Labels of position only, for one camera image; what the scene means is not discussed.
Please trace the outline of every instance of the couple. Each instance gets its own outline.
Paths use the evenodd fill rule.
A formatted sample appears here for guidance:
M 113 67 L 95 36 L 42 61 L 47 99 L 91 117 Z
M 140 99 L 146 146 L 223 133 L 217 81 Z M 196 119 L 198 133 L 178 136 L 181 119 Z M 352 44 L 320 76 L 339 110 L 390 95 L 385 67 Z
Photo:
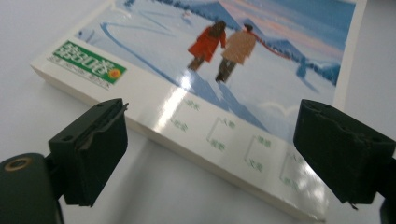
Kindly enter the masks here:
M 195 44 L 189 48 L 189 53 L 194 56 L 194 59 L 189 64 L 188 68 L 192 71 L 197 71 L 204 61 L 210 63 L 213 54 L 218 46 L 224 51 L 221 53 L 223 57 L 219 73 L 216 76 L 217 82 L 226 82 L 236 64 L 244 64 L 246 57 L 250 56 L 259 38 L 252 32 L 253 27 L 249 24 L 244 24 L 245 29 L 237 31 L 232 34 L 226 42 L 224 21 L 218 21 L 214 25 L 207 27 L 197 38 Z

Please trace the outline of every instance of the tan coat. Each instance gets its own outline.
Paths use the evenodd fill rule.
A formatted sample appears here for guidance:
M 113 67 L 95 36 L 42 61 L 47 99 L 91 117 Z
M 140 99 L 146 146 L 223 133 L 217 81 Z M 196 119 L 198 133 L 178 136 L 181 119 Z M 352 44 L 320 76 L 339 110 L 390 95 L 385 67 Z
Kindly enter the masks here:
M 246 31 L 239 31 L 230 36 L 221 56 L 235 63 L 244 64 L 256 44 L 256 36 Z

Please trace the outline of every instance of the snow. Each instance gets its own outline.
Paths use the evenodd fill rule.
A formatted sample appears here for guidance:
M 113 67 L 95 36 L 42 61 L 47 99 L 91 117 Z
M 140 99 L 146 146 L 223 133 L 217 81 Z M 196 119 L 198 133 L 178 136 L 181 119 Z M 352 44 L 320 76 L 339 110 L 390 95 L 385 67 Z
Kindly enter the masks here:
M 187 70 L 192 55 L 187 52 L 196 37 L 213 22 L 163 3 L 137 0 L 130 8 L 117 3 L 76 37 L 104 49 L 152 74 L 180 84 L 194 80 L 191 93 L 217 105 L 270 134 L 292 142 L 301 99 L 331 104 L 335 87 L 307 69 L 304 79 L 296 76 L 299 64 L 269 52 L 260 44 L 244 65 L 238 64 L 226 84 L 215 77 L 221 61 L 218 47 L 212 61 L 197 74 Z M 226 30 L 227 36 L 233 33 Z

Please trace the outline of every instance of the dark hair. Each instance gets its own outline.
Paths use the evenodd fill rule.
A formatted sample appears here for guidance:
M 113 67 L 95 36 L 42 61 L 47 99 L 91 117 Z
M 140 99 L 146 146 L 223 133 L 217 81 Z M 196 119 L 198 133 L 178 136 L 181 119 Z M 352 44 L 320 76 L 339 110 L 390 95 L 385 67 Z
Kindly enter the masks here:
M 248 31 L 253 30 L 253 26 L 251 26 L 250 24 L 245 23 L 244 26 L 247 28 Z
M 212 37 L 219 37 L 225 30 L 225 21 L 217 21 L 210 27 L 209 35 Z

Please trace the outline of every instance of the book cover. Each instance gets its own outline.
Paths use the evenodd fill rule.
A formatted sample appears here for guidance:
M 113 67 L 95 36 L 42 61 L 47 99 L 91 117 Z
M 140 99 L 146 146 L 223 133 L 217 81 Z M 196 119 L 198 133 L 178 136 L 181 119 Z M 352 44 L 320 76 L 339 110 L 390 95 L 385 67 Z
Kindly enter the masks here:
M 129 127 L 294 217 L 328 190 L 292 143 L 300 101 L 342 105 L 365 2 L 116 0 L 32 66 Z

